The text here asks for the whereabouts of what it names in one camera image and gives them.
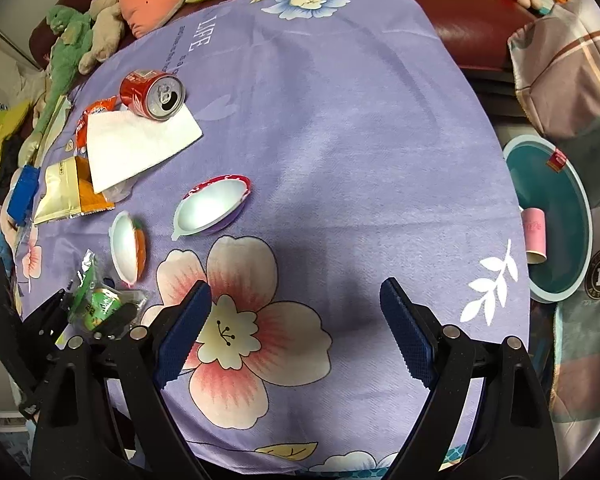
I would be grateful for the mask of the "green candy wrapper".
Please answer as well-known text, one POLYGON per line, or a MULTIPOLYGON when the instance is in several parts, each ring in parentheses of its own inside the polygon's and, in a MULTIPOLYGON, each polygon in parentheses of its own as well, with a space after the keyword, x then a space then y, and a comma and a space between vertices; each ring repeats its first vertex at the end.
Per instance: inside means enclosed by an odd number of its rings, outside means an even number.
POLYGON ((84 334, 91 334, 99 323, 127 302, 137 307, 137 316, 131 325, 134 324, 148 301, 144 290, 115 288, 114 281, 102 275, 98 258, 91 249, 82 257, 70 297, 69 324, 84 334))

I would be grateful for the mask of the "gold foil snack bag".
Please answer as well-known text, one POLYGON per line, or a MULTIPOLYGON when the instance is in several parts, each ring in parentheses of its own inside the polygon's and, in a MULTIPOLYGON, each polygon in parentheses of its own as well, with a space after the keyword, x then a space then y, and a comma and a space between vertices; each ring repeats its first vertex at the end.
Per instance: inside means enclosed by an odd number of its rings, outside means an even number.
POLYGON ((85 216, 114 209, 114 203, 95 193, 90 165, 85 157, 72 156, 46 168, 45 193, 36 208, 33 224, 85 216))

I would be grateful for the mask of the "white red oval cup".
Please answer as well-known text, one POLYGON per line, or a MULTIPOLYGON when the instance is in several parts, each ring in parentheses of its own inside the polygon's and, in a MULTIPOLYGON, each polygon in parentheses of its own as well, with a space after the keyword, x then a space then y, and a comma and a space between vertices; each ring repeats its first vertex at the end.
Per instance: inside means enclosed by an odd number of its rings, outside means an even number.
POLYGON ((196 185, 176 206, 171 240, 224 229, 240 215, 250 194, 250 179, 239 174, 196 185))

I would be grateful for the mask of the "pink paper cup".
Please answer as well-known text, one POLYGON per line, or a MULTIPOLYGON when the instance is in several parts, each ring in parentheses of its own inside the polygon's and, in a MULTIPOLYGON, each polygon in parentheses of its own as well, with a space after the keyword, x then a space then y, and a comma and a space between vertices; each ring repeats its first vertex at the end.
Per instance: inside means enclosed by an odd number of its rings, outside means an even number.
POLYGON ((530 207, 521 209, 520 216, 528 265, 541 264, 546 261, 545 212, 540 208, 530 207))

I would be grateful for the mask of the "teal plastic trash bin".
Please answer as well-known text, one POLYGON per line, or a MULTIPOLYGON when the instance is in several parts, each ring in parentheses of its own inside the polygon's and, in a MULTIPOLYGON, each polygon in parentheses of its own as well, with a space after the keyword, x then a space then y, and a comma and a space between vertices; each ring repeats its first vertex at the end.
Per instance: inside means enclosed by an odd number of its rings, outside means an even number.
POLYGON ((510 140, 504 159, 521 209, 544 212, 546 260, 529 266, 531 297, 543 304, 569 298, 582 284, 593 246, 592 214, 567 156, 540 136, 510 140))

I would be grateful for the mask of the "white orange oval cup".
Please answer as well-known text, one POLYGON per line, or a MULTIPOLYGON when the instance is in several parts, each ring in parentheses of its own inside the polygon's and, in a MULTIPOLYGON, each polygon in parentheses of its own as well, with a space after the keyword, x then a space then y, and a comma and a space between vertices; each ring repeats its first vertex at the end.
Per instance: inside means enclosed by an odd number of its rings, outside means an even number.
POLYGON ((142 276, 146 263, 144 231, 127 211, 121 211, 109 228, 110 254, 120 280, 133 286, 142 276))

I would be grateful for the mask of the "white paper napkin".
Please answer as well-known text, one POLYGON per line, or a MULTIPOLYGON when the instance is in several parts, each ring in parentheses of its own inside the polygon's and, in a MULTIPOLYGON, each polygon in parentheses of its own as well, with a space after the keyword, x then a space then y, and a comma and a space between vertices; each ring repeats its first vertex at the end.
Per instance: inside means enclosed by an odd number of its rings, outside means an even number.
POLYGON ((91 114, 86 149, 94 191, 104 192, 141 174, 201 137, 202 130, 186 105, 165 122, 130 110, 91 114))

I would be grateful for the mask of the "red soda can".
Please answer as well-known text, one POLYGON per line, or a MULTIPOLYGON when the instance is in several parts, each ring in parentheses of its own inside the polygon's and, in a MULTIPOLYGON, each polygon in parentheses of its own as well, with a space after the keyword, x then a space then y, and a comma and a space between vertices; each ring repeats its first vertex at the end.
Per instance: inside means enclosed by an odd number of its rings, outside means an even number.
POLYGON ((184 103, 185 87, 171 73, 134 70, 122 79, 119 96, 122 104, 134 114, 164 122, 184 103))

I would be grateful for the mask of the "purple floral tablecloth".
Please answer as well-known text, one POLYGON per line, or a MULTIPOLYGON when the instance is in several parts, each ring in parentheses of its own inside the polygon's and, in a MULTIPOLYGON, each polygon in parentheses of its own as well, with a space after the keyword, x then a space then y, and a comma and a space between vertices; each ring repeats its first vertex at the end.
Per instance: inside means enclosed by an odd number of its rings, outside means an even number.
POLYGON ((92 103, 168 70, 202 137, 121 204, 143 228, 143 318, 212 291, 164 400, 216 478, 387 467, 427 397, 380 310, 395 278, 479 340, 529 331, 512 179, 470 84, 415 0, 230 0, 132 42, 73 93, 44 157, 72 157, 92 103), (196 185, 251 194, 224 229, 171 240, 196 185))

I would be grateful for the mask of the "green crocodile plush toy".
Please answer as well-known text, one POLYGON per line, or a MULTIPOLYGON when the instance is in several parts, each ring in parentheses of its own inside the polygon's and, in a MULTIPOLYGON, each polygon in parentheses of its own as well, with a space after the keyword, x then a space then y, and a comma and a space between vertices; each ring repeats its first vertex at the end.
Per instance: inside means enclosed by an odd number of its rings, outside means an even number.
POLYGON ((72 87, 73 79, 79 71, 81 58, 91 50, 93 42, 91 18, 68 6, 61 4, 53 6, 47 12, 46 24, 57 36, 50 49, 50 62, 47 65, 50 88, 46 93, 45 106, 38 116, 33 131, 20 148, 19 167, 27 165, 38 150, 53 117, 58 99, 72 87))

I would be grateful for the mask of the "beige bear plush toy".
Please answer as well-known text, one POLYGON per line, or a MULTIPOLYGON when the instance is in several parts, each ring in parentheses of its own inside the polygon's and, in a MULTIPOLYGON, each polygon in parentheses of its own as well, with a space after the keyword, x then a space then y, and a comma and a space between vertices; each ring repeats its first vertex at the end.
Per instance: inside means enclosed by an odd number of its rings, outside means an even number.
POLYGON ((91 50, 82 55, 79 62, 81 75, 91 73, 97 64, 102 64, 114 55, 124 33, 119 0, 92 0, 87 14, 94 21, 91 50))

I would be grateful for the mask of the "dark red leather sofa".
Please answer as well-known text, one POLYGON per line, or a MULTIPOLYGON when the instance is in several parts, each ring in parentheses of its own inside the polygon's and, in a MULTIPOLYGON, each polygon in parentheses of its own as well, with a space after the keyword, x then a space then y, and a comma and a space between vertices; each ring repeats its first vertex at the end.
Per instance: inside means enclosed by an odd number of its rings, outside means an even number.
MULTIPOLYGON (((59 0, 56 4, 85 12, 92 0, 59 0)), ((186 4, 174 15, 181 18, 225 0, 186 4)), ((507 40, 516 30, 535 20, 513 0, 415 0, 434 25, 446 50, 462 70, 510 72, 507 40)), ((56 40, 46 24, 46 12, 32 30, 29 49, 45 68, 50 47, 56 40)))

